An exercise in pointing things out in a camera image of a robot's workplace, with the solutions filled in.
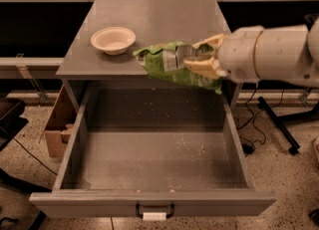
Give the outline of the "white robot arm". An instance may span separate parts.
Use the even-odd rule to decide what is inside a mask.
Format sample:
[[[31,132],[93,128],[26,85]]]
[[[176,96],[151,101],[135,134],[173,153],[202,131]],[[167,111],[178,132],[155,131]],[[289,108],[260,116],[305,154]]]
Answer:
[[[194,73],[238,84],[282,81],[319,87],[319,22],[311,27],[243,27],[204,43],[216,48],[213,55],[184,59]]]

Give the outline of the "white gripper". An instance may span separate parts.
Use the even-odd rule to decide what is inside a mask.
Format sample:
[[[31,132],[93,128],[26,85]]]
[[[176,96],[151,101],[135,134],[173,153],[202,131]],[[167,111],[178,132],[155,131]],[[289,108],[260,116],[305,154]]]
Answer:
[[[197,53],[217,51],[217,59],[184,60],[184,65],[193,73],[218,80],[226,76],[235,83],[257,83],[259,78],[254,67],[255,45],[264,28],[243,27],[225,36],[217,34],[192,46]]]

